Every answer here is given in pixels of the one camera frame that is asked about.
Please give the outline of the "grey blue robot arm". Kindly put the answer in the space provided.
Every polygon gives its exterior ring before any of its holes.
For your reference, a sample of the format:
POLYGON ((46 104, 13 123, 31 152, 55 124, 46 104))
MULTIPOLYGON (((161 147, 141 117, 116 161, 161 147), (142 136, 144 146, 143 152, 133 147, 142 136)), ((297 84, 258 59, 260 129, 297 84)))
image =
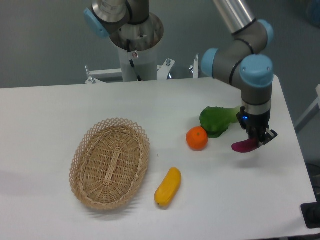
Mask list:
MULTIPOLYGON (((247 153, 272 141, 277 133, 269 127, 274 70, 272 61, 261 54, 273 40, 272 26, 255 18, 244 0, 214 2, 231 35, 226 49, 211 48, 201 60, 201 71, 241 91, 242 104, 232 114, 247 132, 247 140, 232 149, 247 153)), ((150 12, 147 0, 95 0, 83 12, 91 30, 108 38, 118 48, 125 82, 157 78, 157 46, 164 29, 150 12)))

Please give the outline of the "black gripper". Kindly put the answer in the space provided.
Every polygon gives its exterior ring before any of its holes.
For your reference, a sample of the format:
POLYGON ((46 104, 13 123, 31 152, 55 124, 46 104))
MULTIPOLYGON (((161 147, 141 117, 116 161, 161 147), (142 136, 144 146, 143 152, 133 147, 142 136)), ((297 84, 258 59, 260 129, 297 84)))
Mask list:
POLYGON ((257 147, 268 144, 278 136, 273 129, 269 129, 271 110, 263 114, 249 114, 246 108, 242 106, 236 114, 237 120, 243 130, 246 130, 250 140, 257 140, 257 147))

